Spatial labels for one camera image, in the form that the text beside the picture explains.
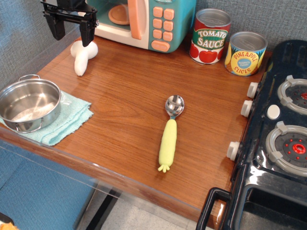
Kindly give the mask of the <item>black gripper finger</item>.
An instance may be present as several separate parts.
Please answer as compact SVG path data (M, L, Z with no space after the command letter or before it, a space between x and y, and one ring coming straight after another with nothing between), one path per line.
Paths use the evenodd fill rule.
M80 33L83 47L87 47L94 39L95 27L89 22L80 24Z
M45 12L47 24L56 40L61 40L65 36L64 21L57 14Z

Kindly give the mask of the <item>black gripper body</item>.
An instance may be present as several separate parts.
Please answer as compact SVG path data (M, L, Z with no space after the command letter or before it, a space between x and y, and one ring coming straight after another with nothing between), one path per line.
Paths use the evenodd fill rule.
M41 0L40 2L43 4L43 13L49 25L55 26L64 21L99 25L96 18L97 9L88 5L85 0Z

